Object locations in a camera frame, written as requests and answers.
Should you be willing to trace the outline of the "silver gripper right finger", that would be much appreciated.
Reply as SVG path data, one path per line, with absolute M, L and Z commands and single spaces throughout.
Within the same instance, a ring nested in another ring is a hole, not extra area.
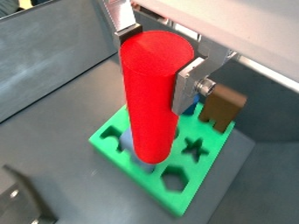
M 172 112 L 176 115 L 180 115 L 192 105 L 196 94 L 207 96 L 211 93 L 215 82 L 208 79 L 208 76 L 236 54 L 208 38 L 200 40 L 197 51 L 200 56 L 176 74 L 172 95 Z

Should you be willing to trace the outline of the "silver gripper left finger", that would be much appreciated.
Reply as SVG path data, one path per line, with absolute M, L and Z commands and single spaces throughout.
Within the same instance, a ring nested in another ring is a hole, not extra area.
M 116 48 L 143 31 L 143 26 L 136 22 L 129 0 L 101 0 L 101 10 L 112 31 Z

